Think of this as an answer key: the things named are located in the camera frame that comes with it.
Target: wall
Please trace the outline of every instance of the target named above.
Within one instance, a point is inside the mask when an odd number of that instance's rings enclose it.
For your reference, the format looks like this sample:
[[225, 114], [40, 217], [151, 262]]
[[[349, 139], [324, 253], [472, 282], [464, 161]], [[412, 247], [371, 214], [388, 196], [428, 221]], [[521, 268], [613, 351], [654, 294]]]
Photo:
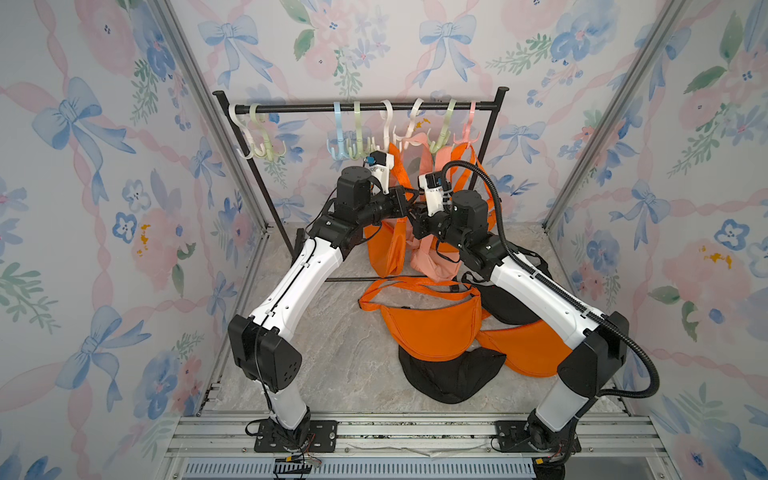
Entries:
[[[574, 288], [627, 316], [659, 369], [631, 405], [686, 480], [768, 478], [766, 14], [690, 3], [551, 230]], [[617, 380], [647, 372], [631, 356]]]
[[[485, 165], [504, 194], [509, 221], [541, 221], [637, 53], [635, 36], [663, 2], [615, 0], [171, 0], [210, 90], [261, 104], [414, 99], [490, 100], [508, 86]], [[593, 112], [587, 120], [582, 111]], [[397, 117], [406, 129], [405, 112]], [[427, 112], [416, 132], [437, 138], [443, 114]], [[453, 116], [461, 133], [466, 112]], [[472, 138], [488, 114], [476, 115]], [[382, 120], [363, 132], [382, 143]], [[283, 220], [314, 217], [341, 168], [332, 114], [270, 115], [285, 143], [278, 161], [257, 159]], [[354, 137], [354, 119], [343, 129]], [[416, 148], [406, 152], [415, 172]]]
[[0, 12], [0, 478], [153, 478], [253, 222], [146, 5]]

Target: pink hook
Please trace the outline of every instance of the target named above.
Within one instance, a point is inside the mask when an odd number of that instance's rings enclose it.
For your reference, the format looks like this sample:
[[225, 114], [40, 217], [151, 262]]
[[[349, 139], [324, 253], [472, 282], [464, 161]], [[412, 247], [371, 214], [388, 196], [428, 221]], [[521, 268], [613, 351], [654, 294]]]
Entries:
[[469, 107], [469, 119], [467, 120], [467, 123], [464, 124], [462, 127], [462, 140], [457, 142], [456, 141], [456, 134], [453, 134], [453, 143], [454, 144], [474, 144], [477, 140], [480, 139], [480, 132], [478, 132], [478, 136], [474, 140], [469, 140], [469, 134], [472, 132], [472, 122], [475, 120], [475, 102], [472, 102], [472, 105]]

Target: black bag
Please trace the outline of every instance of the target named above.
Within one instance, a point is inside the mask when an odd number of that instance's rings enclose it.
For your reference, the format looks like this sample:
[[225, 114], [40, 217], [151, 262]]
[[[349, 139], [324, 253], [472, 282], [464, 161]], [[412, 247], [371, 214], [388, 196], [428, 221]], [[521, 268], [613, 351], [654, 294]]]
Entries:
[[[541, 258], [541, 255], [518, 246], [520, 253], [528, 255], [530, 257], [538, 258], [541, 262], [536, 268], [541, 272], [552, 278], [549, 273], [549, 264]], [[475, 288], [480, 291], [480, 302], [482, 307], [493, 315], [499, 322], [506, 323], [507, 325], [528, 325], [539, 321], [541, 318], [534, 313], [531, 309], [525, 306], [523, 302], [514, 297], [507, 290], [502, 289], [496, 285], [478, 285], [478, 280], [471, 272], [466, 272], [462, 277], [463, 283], [471, 283]]]
[[416, 359], [399, 347], [402, 372], [411, 385], [424, 395], [442, 403], [461, 403], [477, 393], [496, 376], [507, 356], [495, 350], [478, 348], [447, 362]]

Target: plastic hook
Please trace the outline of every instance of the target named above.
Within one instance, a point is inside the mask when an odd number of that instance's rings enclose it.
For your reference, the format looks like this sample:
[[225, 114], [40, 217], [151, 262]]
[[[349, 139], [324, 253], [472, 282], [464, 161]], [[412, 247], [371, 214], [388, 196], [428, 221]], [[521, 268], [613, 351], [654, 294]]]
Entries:
[[381, 118], [386, 118], [386, 121], [384, 122], [384, 145], [383, 147], [376, 146], [379, 150], [389, 151], [389, 126], [392, 124], [392, 102], [389, 100], [382, 100], [382, 103], [386, 107], [386, 116], [384, 115], [384, 112], [380, 111], [379, 115]]
[[413, 102], [413, 108], [411, 108], [411, 121], [408, 123], [408, 130], [406, 130], [406, 134], [404, 136], [400, 137], [395, 133], [395, 129], [392, 129], [392, 138], [395, 142], [400, 142], [400, 151], [407, 150], [408, 146], [410, 145], [410, 142], [403, 142], [403, 140], [410, 138], [411, 135], [413, 135], [413, 129], [416, 126], [416, 117], [419, 116], [419, 106], [421, 106], [422, 102], [423, 100], [421, 98], [416, 98], [416, 101]]
[[243, 122], [241, 122], [240, 119], [237, 117], [237, 114], [235, 113], [235, 105], [230, 104], [229, 110], [230, 110], [230, 119], [232, 120], [232, 123], [234, 123], [240, 128], [240, 130], [243, 132], [243, 135], [245, 135], [248, 145], [250, 146], [250, 153], [247, 156], [244, 155], [239, 148], [235, 148], [235, 151], [244, 160], [250, 160], [251, 158], [253, 158], [253, 152], [256, 150], [256, 143], [253, 141], [253, 136], [250, 134], [250, 130], [248, 130], [248, 127]]
[[344, 144], [344, 130], [341, 125], [341, 104], [338, 101], [333, 102], [333, 115], [336, 117], [336, 146], [339, 148], [339, 153], [337, 154], [336, 149], [331, 147], [330, 140], [326, 140], [326, 146], [328, 153], [331, 154], [331, 158], [335, 161], [341, 161], [349, 158], [349, 155]]
[[255, 155], [258, 158], [266, 158], [268, 161], [274, 161], [276, 157], [281, 157], [286, 154], [288, 151], [288, 148], [286, 147], [286, 143], [283, 142], [283, 153], [278, 154], [274, 147], [272, 146], [272, 141], [270, 140], [270, 135], [267, 133], [266, 128], [262, 125], [261, 119], [257, 117], [256, 109], [259, 107], [259, 104], [251, 104], [249, 113], [250, 113], [250, 120], [256, 125], [256, 127], [261, 132], [261, 136], [264, 139], [264, 142], [261, 144], [261, 147], [256, 148], [254, 145], [252, 147], [253, 149], [253, 155]]
[[347, 141], [347, 153], [353, 160], [359, 160], [368, 156], [368, 152], [362, 145], [362, 115], [360, 114], [360, 102], [356, 101], [355, 105], [355, 143], [352, 143], [350, 138]]
[[448, 108], [445, 110], [445, 116], [442, 119], [442, 127], [440, 128], [440, 136], [436, 142], [432, 142], [429, 145], [429, 151], [432, 154], [436, 154], [438, 150], [443, 148], [448, 143], [448, 127], [451, 125], [451, 118], [453, 117], [453, 108], [456, 106], [456, 100], [454, 98], [448, 102]]
[[476, 141], [480, 139], [480, 132], [478, 132], [478, 136], [474, 140], [469, 139], [469, 135], [472, 132], [472, 121], [475, 120], [475, 102], [472, 102], [472, 105], [469, 107], [469, 118], [467, 119], [467, 122], [462, 127], [462, 139], [460, 141], [456, 141], [456, 134], [453, 134], [453, 143], [454, 144], [474, 144]]

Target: blue hook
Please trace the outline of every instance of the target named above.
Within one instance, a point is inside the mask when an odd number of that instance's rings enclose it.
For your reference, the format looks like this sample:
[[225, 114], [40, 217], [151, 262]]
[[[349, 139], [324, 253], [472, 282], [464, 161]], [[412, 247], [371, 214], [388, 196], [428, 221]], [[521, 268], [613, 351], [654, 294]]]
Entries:
[[336, 154], [336, 149], [331, 147], [331, 141], [326, 140], [326, 146], [328, 147], [328, 153], [331, 154], [331, 158], [335, 161], [343, 161], [349, 159], [349, 154], [346, 151], [346, 145], [344, 144], [344, 130], [341, 126], [341, 104], [338, 101], [333, 102], [333, 114], [336, 116], [336, 143], [339, 148], [339, 153]]

